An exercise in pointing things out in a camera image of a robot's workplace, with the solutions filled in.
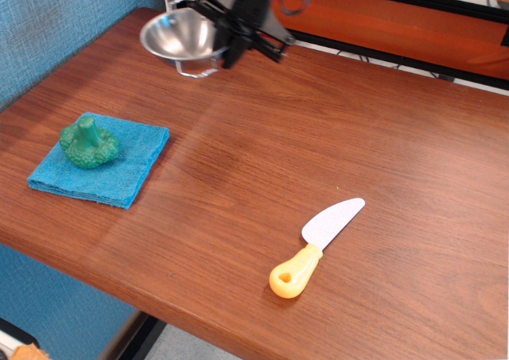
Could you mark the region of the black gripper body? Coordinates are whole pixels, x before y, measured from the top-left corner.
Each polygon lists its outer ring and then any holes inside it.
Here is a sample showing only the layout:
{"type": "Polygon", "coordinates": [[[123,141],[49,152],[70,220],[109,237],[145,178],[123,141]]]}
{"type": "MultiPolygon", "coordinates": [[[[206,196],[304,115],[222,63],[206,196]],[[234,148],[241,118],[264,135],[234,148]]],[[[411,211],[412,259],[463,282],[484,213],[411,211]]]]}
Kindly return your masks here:
{"type": "Polygon", "coordinates": [[[192,8],[211,20],[216,27],[218,20],[228,20],[232,39],[246,36],[251,40],[248,50],[278,62],[295,38],[275,17],[273,0],[195,0],[192,8]]]}

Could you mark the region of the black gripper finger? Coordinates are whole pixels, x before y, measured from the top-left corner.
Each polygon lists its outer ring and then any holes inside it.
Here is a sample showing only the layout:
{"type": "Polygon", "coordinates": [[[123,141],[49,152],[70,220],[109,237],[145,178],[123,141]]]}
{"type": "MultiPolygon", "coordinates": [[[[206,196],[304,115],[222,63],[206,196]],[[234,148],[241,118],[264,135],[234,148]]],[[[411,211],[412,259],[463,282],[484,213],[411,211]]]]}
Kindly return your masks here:
{"type": "Polygon", "coordinates": [[[246,36],[237,36],[234,37],[230,44],[229,48],[226,51],[223,59],[223,68],[231,69],[235,66],[237,61],[242,57],[245,51],[251,45],[251,40],[246,36]]]}
{"type": "Polygon", "coordinates": [[[226,51],[231,44],[231,26],[228,20],[218,20],[216,22],[216,34],[213,42],[215,51],[226,51]]]}

